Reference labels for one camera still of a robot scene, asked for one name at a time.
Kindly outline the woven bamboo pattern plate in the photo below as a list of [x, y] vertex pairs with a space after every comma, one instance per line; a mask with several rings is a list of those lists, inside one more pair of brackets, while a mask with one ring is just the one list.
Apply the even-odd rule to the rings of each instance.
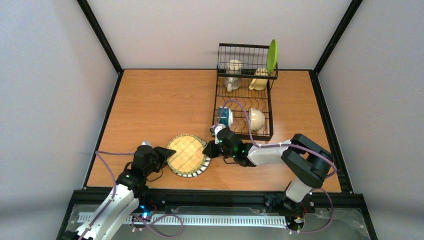
[[199, 159], [206, 157], [203, 150], [206, 143], [199, 137], [191, 134], [180, 134], [174, 137], [167, 145], [168, 149], [175, 150], [176, 153], [167, 159], [167, 164], [176, 158]]

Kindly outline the yellow ceramic mug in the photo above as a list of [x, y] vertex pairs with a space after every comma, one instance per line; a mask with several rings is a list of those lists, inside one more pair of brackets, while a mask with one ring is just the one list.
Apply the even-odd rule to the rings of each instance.
[[[266, 77], [268, 71], [266, 68], [258, 68], [255, 73], [255, 77]], [[268, 79], [265, 78], [253, 78], [248, 86], [249, 90], [262, 91], [267, 87]]]

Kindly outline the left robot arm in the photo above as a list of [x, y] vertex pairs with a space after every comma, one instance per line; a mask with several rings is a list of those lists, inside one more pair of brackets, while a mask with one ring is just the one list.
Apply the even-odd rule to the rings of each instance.
[[[97, 150], [95, 155], [108, 170], [113, 186], [89, 221], [74, 231], [66, 231], [61, 240], [110, 240], [139, 206], [149, 188], [148, 176], [162, 170], [167, 160], [177, 151], [160, 146], [152, 147], [144, 141], [134, 152], [107, 152]], [[102, 158], [102, 154], [112, 156], [133, 156], [122, 173], [115, 177], [112, 169]]]

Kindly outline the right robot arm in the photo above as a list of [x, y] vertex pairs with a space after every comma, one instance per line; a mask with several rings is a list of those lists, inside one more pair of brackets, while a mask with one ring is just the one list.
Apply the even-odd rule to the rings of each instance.
[[285, 197], [293, 203], [320, 189], [337, 171], [331, 153], [300, 133], [284, 142], [259, 144], [243, 142], [230, 129], [217, 126], [214, 136], [202, 151], [211, 159], [233, 158], [242, 167], [286, 165], [295, 175], [285, 190]]

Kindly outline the tall patterned ceramic cup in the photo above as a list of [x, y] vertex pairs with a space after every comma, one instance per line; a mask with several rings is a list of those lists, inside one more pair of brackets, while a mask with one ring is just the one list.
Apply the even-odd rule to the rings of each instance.
[[226, 63], [226, 77], [224, 84], [228, 92], [237, 90], [241, 86], [240, 74], [242, 70], [242, 63], [237, 59], [232, 59]]

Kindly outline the striped plate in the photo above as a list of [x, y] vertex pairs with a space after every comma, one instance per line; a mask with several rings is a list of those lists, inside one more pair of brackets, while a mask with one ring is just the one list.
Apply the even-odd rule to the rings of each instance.
[[204, 156], [195, 159], [175, 158], [168, 162], [168, 167], [179, 177], [197, 177], [207, 170], [211, 163], [211, 158]]

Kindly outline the white bowl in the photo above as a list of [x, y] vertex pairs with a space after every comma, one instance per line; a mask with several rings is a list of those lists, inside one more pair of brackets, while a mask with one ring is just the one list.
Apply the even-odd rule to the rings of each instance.
[[234, 115], [230, 108], [220, 106], [218, 108], [218, 123], [230, 128], [234, 123]]
[[251, 131], [259, 131], [265, 125], [265, 115], [262, 111], [256, 108], [250, 108], [248, 113], [248, 120]]

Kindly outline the black wire dish rack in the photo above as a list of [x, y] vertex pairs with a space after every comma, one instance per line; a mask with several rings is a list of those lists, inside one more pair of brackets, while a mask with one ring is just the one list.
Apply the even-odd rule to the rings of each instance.
[[[271, 101], [271, 89], [274, 81], [278, 77], [278, 67], [268, 76], [254, 76], [259, 68], [267, 69], [268, 45], [220, 43], [217, 51], [216, 65], [216, 85], [214, 110], [212, 123], [215, 124], [218, 119], [218, 108], [230, 102], [226, 107], [232, 110], [233, 125], [230, 129], [241, 136], [243, 139], [249, 139], [249, 127], [245, 114], [250, 108], [260, 110], [265, 116], [264, 127], [259, 131], [252, 131], [254, 140], [270, 141], [274, 134], [273, 113]], [[239, 60], [242, 63], [240, 78], [240, 88], [228, 92], [225, 86], [226, 63], [230, 60]], [[266, 88], [261, 91], [249, 90], [249, 84], [254, 78], [268, 79]]]

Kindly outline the green plate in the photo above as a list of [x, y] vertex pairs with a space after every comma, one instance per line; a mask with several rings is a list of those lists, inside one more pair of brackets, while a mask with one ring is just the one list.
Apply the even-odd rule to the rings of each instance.
[[269, 45], [268, 53], [267, 53], [267, 61], [266, 61], [266, 67], [267, 67], [267, 73], [271, 75], [278, 63], [278, 56], [279, 56], [279, 47], [278, 43], [275, 39], [273, 39]]

